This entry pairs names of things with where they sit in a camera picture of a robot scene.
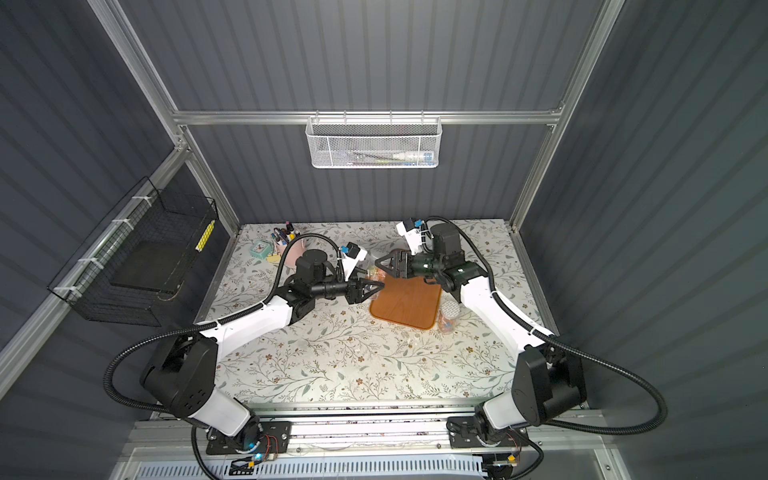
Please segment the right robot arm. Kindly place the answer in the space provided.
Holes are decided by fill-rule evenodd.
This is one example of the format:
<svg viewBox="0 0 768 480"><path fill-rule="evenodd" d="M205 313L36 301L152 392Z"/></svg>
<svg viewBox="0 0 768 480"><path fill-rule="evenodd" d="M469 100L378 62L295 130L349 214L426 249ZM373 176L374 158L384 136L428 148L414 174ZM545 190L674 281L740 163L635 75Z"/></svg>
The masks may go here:
<svg viewBox="0 0 768 480"><path fill-rule="evenodd" d="M478 406L470 430L478 441L493 445L509 428L539 426L578 406L587 398L581 359L538 336L552 332L531 320L492 281L487 261L466 258L463 232L452 222L429 228L407 219L396 230L408 248L377 259L376 266L393 278L423 278L439 285L476 314L516 356L511 390Z"/></svg>

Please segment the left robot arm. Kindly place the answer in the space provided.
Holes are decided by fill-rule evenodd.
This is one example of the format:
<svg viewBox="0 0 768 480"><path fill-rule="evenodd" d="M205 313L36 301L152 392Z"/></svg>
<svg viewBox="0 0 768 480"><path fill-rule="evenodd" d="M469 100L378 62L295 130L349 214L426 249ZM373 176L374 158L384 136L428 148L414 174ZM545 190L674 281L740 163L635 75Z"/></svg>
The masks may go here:
<svg viewBox="0 0 768 480"><path fill-rule="evenodd" d="M305 251L295 260L294 274L257 310L241 311L234 320L221 320L201 332L160 340L140 384L175 417L204 424L228 437L250 435L245 443L252 447L259 437L259 420L242 403L218 390L218 362L241 346L303 319L318 299L342 297L349 304L359 304L379 293L384 283L366 278L357 267L365 255L357 247L344 247L341 265L334 267L325 252Z"/></svg>

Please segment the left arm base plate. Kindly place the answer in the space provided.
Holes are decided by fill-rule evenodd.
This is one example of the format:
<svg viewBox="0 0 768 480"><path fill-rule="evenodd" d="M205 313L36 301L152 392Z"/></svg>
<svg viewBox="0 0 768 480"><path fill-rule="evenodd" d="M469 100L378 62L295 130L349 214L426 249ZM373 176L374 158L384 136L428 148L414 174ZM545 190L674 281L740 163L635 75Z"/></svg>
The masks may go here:
<svg viewBox="0 0 768 480"><path fill-rule="evenodd" d="M283 454L291 439L293 424L289 421L249 422L235 436L213 429L207 434L207 455Z"/></svg>

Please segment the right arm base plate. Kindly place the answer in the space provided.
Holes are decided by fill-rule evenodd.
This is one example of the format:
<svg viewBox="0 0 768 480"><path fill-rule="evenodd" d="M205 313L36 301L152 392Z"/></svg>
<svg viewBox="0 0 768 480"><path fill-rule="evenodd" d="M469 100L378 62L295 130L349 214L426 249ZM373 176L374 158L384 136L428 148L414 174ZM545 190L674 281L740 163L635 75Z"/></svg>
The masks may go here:
<svg viewBox="0 0 768 480"><path fill-rule="evenodd" d="M529 444L521 429L494 430L475 416L451 416L446 420L452 449L505 448L520 449Z"/></svg>

